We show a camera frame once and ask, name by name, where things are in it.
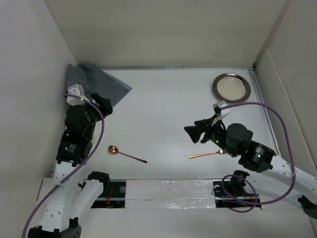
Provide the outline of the grey striped cloth placemat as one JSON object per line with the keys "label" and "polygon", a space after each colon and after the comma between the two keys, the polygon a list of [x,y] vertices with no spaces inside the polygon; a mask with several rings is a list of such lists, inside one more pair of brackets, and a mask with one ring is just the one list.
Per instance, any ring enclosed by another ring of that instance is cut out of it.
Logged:
{"label": "grey striped cloth placemat", "polygon": [[74,84],[81,85],[85,96],[89,99],[92,93],[98,93],[102,98],[110,99],[112,107],[115,107],[132,90],[128,84],[91,63],[68,66],[66,87],[69,88]]}

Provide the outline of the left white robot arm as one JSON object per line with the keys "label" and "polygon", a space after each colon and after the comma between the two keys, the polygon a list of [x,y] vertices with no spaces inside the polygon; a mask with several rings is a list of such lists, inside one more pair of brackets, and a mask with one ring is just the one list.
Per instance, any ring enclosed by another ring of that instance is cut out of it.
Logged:
{"label": "left white robot arm", "polygon": [[24,238],[78,238],[80,223],[98,196],[110,192],[109,174],[93,171],[80,194],[76,193],[81,173],[98,148],[101,139],[92,144],[97,122],[105,129],[105,117],[112,114],[111,100],[92,93],[87,99],[66,93],[77,101],[69,106],[64,121],[53,172],[54,187],[29,216],[22,232]]}

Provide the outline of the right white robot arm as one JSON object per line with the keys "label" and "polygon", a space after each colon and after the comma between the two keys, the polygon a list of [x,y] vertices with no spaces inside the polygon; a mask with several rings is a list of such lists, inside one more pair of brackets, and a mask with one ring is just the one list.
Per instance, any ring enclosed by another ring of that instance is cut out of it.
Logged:
{"label": "right white robot arm", "polygon": [[231,157],[239,157],[239,165],[289,186],[287,197],[311,218],[317,217],[316,177],[287,163],[263,144],[252,140],[253,133],[240,123],[224,127],[215,117],[196,121],[186,126],[193,143],[212,141]]}

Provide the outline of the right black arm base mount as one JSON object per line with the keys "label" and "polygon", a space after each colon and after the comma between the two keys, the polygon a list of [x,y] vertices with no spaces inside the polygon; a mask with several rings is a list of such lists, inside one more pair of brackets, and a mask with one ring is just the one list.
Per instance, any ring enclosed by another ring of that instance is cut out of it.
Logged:
{"label": "right black arm base mount", "polygon": [[246,202],[260,202],[260,198],[257,194],[252,192],[247,192],[245,190],[246,182],[237,177],[228,177],[224,180],[224,188],[234,197],[241,200],[243,203],[237,203],[234,199],[227,196],[221,186],[221,179],[214,179],[213,189],[211,194],[215,196],[216,208],[252,208],[252,205],[245,204]]}

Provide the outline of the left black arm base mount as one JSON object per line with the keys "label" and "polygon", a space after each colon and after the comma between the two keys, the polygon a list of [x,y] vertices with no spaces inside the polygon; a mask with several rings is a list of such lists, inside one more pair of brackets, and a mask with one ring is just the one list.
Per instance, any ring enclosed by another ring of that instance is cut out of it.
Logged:
{"label": "left black arm base mount", "polygon": [[92,179],[101,181],[104,189],[91,208],[125,208],[126,180],[111,180],[109,174],[93,171],[83,180],[82,189]]}

